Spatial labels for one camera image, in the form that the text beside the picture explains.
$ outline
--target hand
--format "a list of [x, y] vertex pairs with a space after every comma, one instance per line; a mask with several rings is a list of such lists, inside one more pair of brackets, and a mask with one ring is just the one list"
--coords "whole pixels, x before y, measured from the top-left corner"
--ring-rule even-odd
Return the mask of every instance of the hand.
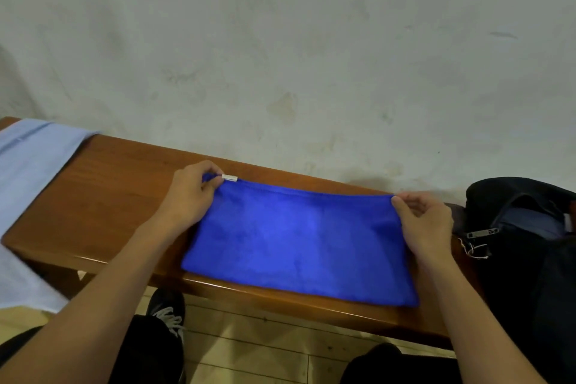
[[204, 217], [212, 205], [214, 191], [224, 182], [221, 176], [217, 176], [203, 183], [204, 173], [223, 174], [216, 164], [208, 160], [174, 173], [168, 193], [153, 216], [172, 238]]
[[450, 249], [452, 211], [430, 193], [399, 193], [392, 205], [400, 216], [406, 244], [427, 269], [434, 270], [453, 261]]

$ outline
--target black pants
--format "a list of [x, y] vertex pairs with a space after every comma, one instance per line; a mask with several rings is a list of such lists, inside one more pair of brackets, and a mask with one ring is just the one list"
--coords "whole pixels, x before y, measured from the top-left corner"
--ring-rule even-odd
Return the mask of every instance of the black pants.
[[340, 384], [421, 384], [428, 381], [462, 384], [458, 362], [453, 358], [404, 355], [396, 346], [384, 343], [352, 360]]
[[[32, 328], [0, 345], [0, 367], [39, 330]], [[177, 384], [184, 366], [182, 343], [153, 316], [133, 317], [110, 383]]]

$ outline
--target dirty white wall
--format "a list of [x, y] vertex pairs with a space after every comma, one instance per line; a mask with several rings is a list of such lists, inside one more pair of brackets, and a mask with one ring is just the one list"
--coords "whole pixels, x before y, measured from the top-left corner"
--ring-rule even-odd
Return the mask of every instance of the dirty white wall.
[[0, 114], [396, 191], [576, 190], [576, 0], [0, 0]]

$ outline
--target black sneaker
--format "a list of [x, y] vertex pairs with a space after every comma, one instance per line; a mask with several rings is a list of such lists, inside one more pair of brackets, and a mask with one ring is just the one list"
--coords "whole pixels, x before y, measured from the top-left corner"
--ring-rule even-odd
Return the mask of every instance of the black sneaker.
[[184, 303], [184, 295], [179, 291], [167, 290], [158, 288], [150, 298], [147, 316], [154, 316], [166, 325], [168, 330], [178, 339], [182, 344], [182, 373], [178, 384], [186, 382], [186, 373], [184, 370], [184, 317], [186, 315], [186, 304]]

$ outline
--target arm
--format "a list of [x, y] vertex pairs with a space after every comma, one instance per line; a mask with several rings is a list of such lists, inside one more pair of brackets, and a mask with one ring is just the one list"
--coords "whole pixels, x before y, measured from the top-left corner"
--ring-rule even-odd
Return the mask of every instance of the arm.
[[148, 279], [178, 235], [212, 204], [216, 177], [204, 161], [178, 170], [158, 211], [141, 225], [119, 254], [1, 369], [0, 382], [106, 383]]
[[452, 213], [428, 193], [392, 198], [409, 248], [428, 272], [465, 384], [545, 384], [452, 257]]

